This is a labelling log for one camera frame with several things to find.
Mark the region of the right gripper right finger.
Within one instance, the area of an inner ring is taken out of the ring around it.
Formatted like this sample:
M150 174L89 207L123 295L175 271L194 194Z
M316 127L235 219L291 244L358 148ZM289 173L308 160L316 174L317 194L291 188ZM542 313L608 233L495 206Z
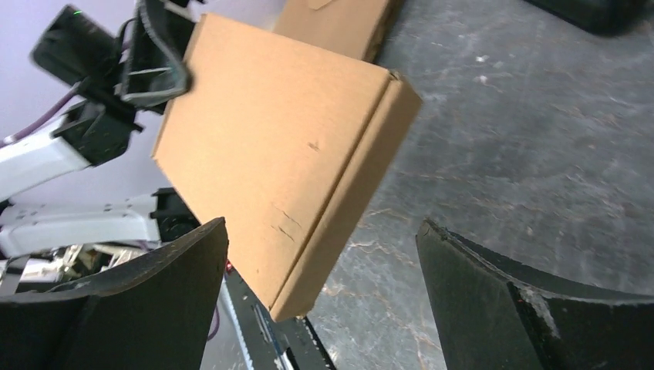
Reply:
M449 369L651 369L653 298L539 271L439 226L416 247Z

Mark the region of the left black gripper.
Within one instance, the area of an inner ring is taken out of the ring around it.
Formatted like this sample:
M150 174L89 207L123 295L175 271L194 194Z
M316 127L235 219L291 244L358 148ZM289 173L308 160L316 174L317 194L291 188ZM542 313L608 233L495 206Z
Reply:
M189 1L136 1L122 43L126 58L120 63L117 93L139 110L162 114L166 105L187 93L192 76L184 53L195 21Z

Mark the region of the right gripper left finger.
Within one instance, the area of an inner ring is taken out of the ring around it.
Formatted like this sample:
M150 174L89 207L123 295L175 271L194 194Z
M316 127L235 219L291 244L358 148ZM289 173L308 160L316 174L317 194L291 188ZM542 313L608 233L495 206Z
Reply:
M1 299L3 369L198 369L228 251L222 217L47 292Z

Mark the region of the cardboard box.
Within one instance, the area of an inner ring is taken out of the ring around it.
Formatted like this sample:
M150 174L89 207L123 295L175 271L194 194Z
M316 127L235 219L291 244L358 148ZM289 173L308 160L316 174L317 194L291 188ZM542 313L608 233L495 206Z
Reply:
M307 314L422 105L398 73L215 14L152 157L275 321Z

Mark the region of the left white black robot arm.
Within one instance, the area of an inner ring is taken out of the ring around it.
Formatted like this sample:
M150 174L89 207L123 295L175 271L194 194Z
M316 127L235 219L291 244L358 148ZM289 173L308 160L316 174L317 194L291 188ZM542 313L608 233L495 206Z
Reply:
M32 61L69 86L33 124L1 141L1 293L18 291L29 266L50 283L76 266L85 246L164 244L198 221L176 191L161 188L99 206L21 205L12 197L66 174L122 156L140 111L162 114L188 92L183 54L194 29L186 1L138 1L113 35L64 6L32 49Z

